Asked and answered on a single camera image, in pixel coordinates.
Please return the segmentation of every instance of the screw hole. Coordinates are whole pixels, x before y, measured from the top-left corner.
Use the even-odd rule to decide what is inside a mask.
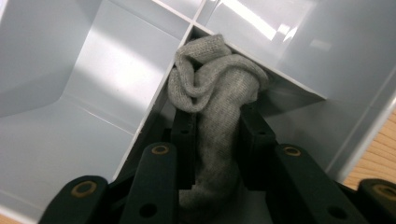
[[[141,217],[154,217],[157,214],[157,206],[153,203],[147,203],[140,207],[139,213]]]
[[[388,200],[396,201],[396,189],[383,184],[376,184],[373,186],[373,189],[377,194],[387,198]]]
[[[301,151],[294,147],[285,147],[284,148],[286,155],[298,157],[301,155]]]
[[[91,180],[83,181],[75,185],[71,194],[76,198],[85,198],[96,191],[97,184]]]
[[[327,211],[329,212],[332,217],[338,218],[338,219],[347,219],[347,213],[336,206],[330,206]]]
[[[163,155],[169,152],[169,148],[166,146],[157,146],[151,150],[156,155]]]

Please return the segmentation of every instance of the gray sock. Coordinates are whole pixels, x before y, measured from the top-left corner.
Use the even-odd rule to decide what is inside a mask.
[[[194,66],[202,66],[194,71]],[[268,76],[252,61],[225,46],[221,35],[194,40],[176,54],[168,81],[172,104],[198,113],[196,184],[179,192],[180,218],[202,223],[213,217],[235,190],[239,172],[233,155],[239,108],[257,99]]]

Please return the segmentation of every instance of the knitted fabric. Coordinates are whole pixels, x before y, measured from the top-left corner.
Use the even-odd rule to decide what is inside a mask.
[[[191,190],[179,192],[181,221],[207,221],[232,195],[239,180],[233,155],[239,108],[267,86],[265,72],[232,54],[221,35],[191,41],[177,51],[168,97],[175,107],[198,113],[196,181]]]

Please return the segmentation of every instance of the white bin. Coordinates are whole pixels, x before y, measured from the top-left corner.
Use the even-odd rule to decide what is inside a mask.
[[[70,180],[114,180],[191,34],[221,33],[275,73],[260,110],[278,141],[343,180],[396,104],[395,11],[392,0],[0,0],[0,213],[37,222]],[[271,223],[262,197],[241,198],[233,223]]]

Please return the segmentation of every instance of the wooden surface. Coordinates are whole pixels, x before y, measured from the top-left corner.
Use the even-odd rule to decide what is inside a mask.
[[[396,183],[396,110],[390,115],[344,184],[356,189],[359,182],[366,178],[381,178]],[[18,222],[0,215],[0,224],[15,223]]]

